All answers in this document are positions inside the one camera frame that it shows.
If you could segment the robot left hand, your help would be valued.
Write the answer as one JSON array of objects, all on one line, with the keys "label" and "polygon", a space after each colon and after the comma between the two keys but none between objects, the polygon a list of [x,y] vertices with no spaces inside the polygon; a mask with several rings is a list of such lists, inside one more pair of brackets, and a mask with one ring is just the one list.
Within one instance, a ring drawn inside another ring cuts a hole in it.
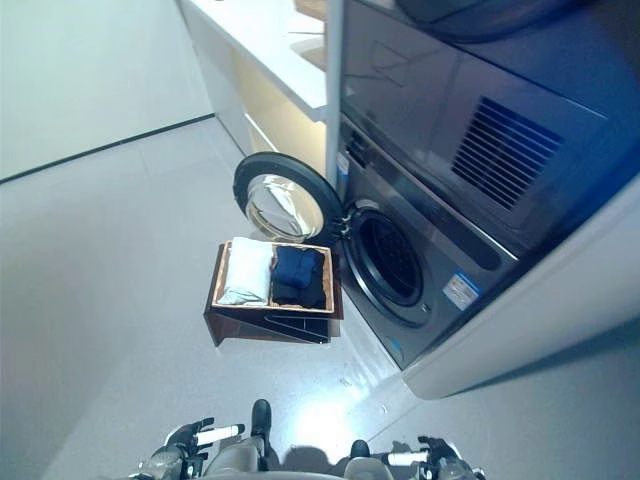
[{"label": "robot left hand", "polygon": [[181,449],[186,457],[194,457],[216,442],[237,437],[245,432],[244,424],[214,425],[213,417],[176,427],[166,437],[164,445]]}]

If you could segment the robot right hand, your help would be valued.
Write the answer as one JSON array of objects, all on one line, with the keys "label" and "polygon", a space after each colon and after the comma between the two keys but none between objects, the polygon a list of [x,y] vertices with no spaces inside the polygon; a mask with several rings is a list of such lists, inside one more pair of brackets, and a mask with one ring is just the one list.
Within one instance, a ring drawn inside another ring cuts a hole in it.
[{"label": "robot right hand", "polygon": [[427,477],[430,472],[435,475],[441,461],[459,458],[458,450],[453,444],[442,438],[421,435],[418,437],[419,449],[416,451],[391,452],[383,455],[383,462],[391,467],[418,466],[420,475]]}]

